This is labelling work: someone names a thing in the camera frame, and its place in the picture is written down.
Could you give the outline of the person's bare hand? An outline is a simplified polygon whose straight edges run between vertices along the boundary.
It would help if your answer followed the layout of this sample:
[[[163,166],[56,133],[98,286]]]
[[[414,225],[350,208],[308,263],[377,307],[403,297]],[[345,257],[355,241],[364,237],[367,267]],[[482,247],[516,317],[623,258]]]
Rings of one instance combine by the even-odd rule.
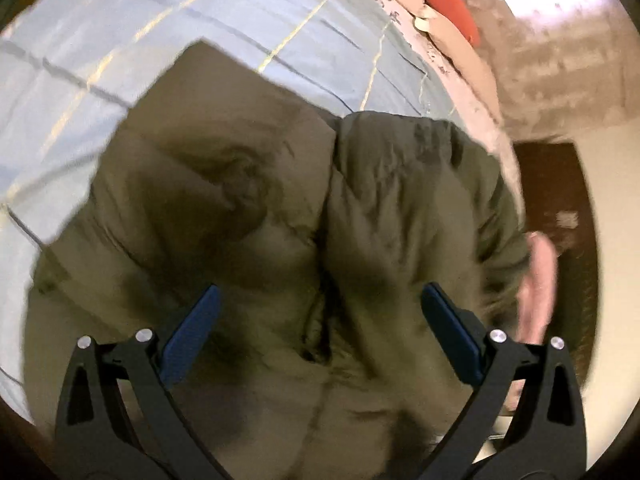
[[[542,344],[551,322],[558,281],[558,254],[543,232],[528,232],[529,265],[518,290],[518,327],[515,340]]]

